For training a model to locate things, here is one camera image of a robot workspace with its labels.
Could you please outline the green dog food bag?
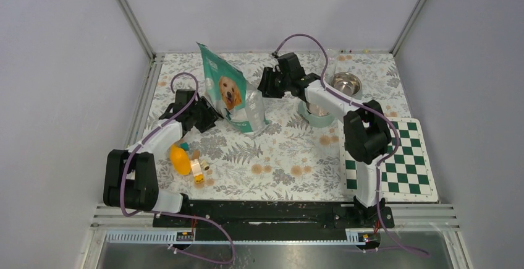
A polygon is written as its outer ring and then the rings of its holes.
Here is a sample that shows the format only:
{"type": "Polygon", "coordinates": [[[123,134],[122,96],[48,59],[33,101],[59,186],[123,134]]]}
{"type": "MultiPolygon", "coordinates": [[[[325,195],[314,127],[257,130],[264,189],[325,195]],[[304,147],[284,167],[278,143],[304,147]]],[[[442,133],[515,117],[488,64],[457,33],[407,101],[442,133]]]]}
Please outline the green dog food bag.
{"type": "Polygon", "coordinates": [[[202,58],[205,90],[215,110],[237,131],[257,136],[268,125],[263,97],[238,70],[206,45],[197,44],[202,58]]]}

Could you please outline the orange plastic scoop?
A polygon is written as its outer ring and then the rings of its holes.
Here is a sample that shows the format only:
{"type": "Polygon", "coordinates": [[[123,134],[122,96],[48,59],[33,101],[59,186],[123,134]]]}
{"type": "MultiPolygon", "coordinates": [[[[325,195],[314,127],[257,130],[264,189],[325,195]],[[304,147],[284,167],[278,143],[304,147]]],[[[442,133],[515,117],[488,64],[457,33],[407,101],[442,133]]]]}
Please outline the orange plastic scoop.
{"type": "Polygon", "coordinates": [[[175,172],[186,176],[191,172],[191,162],[187,152],[176,144],[169,149],[169,159],[174,167],[175,172]]]}

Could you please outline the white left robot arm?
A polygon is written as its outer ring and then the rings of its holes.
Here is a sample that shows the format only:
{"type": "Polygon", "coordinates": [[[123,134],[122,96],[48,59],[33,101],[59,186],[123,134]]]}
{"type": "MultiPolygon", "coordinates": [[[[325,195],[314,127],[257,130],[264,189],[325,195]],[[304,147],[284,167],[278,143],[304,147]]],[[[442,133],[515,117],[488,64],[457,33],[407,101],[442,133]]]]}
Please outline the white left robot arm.
{"type": "Polygon", "coordinates": [[[132,209],[168,213],[176,226],[185,226],[192,217],[183,204],[184,195],[159,188],[156,162],[186,133],[201,133],[214,127],[221,115],[194,90],[177,90],[175,100],[159,117],[156,127],[125,150],[109,152],[103,188],[103,202],[123,211],[132,209]]]}

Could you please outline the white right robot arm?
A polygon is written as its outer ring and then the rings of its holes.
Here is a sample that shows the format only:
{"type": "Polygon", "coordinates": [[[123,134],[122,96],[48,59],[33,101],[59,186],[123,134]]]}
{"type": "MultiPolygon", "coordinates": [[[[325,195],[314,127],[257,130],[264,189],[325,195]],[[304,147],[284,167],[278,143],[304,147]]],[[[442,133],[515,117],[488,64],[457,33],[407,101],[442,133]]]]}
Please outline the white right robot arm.
{"type": "Polygon", "coordinates": [[[283,98],[289,92],[304,103],[320,106],[343,124],[345,151],[357,163],[355,221],[369,227],[379,218],[379,164],[386,159],[393,125],[377,101],[364,103],[325,83],[322,75],[306,74],[295,53],[278,55],[274,67],[263,70],[258,90],[265,98],[283,98]]]}

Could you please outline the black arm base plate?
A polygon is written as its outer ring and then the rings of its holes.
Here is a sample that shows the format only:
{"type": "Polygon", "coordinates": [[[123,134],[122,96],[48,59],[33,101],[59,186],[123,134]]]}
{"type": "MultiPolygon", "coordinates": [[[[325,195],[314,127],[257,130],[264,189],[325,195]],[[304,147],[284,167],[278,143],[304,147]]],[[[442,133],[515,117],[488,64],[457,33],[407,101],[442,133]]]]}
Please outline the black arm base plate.
{"type": "Polygon", "coordinates": [[[225,235],[206,220],[219,224],[234,241],[342,241],[346,229],[388,229],[395,226],[392,210],[379,204],[363,207],[352,202],[229,201],[184,199],[183,215],[190,219],[161,215],[155,228],[188,228],[198,241],[224,241],[225,235]]]}

